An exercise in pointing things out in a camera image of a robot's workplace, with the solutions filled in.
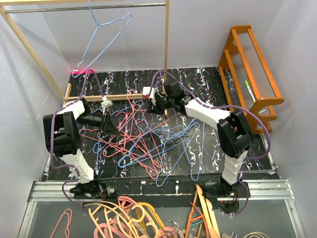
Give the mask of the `light blue wire hanger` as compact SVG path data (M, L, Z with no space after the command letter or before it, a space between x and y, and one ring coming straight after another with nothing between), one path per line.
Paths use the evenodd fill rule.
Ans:
M92 6L91 1L88 1L88 6ZM89 12L96 27L83 52L81 60L72 71L89 70L116 41L132 20L132 13L127 13L118 18L106 17L105 20L102 20L95 13L95 9L89 10Z

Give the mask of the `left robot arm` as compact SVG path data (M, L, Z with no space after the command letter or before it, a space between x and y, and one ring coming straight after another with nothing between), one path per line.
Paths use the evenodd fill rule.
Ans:
M107 97L102 97L102 113L92 114L85 99L67 102L57 113L43 117L46 148L52 157L60 158L77 180L70 190L75 196L99 197L102 185L97 173L92 169L81 152L81 138L77 123L97 128L101 135L118 135L108 113L113 105Z

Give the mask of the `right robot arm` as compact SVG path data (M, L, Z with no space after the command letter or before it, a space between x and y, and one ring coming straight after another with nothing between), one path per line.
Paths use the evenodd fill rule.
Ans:
M177 81L168 80L163 86L165 93L152 87L143 88L142 94L149 101L147 112L162 115L168 109L175 109L178 113L215 128L221 149L225 153L225 162L220 180L208 190L228 197L237 194L242 181L242 166L254 141L254 134L244 113L241 110L230 112L213 109L199 98L185 93L185 88Z

